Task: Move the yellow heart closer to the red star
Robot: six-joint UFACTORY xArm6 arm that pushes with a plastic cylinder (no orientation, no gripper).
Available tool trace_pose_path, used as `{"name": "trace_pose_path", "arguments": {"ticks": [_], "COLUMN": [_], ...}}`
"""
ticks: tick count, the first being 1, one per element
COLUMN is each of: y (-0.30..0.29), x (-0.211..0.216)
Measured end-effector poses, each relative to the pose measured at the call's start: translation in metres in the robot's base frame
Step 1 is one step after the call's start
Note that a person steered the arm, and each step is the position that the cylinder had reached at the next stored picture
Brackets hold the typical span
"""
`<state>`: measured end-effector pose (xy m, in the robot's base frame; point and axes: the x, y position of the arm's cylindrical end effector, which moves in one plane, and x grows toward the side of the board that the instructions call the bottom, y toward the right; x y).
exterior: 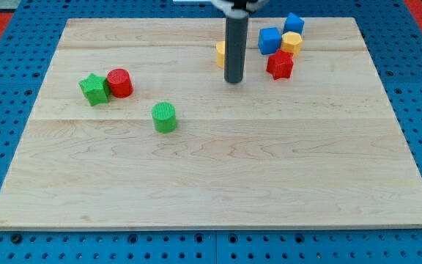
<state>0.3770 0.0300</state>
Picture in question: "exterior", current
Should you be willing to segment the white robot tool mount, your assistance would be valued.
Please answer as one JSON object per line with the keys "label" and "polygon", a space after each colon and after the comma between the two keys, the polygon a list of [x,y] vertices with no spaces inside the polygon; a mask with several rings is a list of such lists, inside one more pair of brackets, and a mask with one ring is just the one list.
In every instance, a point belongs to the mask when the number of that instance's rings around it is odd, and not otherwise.
{"label": "white robot tool mount", "polygon": [[256,12],[263,8],[269,0],[210,0],[210,2],[222,12],[231,12],[233,10]]}

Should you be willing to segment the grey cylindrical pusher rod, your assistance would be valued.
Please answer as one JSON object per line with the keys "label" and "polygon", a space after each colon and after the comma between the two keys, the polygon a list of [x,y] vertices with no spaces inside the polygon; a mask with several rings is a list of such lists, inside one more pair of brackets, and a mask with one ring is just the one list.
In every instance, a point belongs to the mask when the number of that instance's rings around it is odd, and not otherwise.
{"label": "grey cylindrical pusher rod", "polygon": [[230,84],[243,80],[247,32],[248,13],[230,10],[226,14],[224,57],[224,78]]}

